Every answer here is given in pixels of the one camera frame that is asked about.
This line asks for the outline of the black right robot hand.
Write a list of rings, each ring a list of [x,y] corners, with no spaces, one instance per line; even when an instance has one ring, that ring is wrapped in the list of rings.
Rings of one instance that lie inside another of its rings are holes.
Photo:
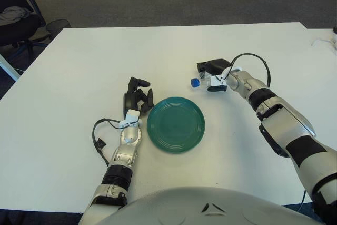
[[[199,86],[208,92],[227,90],[227,83],[223,71],[230,67],[230,62],[224,59],[209,60],[197,63]]]

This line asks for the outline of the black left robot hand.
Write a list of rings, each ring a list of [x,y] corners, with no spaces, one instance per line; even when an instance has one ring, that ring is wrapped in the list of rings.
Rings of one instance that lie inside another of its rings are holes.
[[[130,78],[127,91],[123,97],[124,118],[129,109],[139,111],[140,115],[143,115],[154,107],[152,89],[149,89],[147,94],[140,89],[140,87],[149,87],[150,85],[148,81]]]

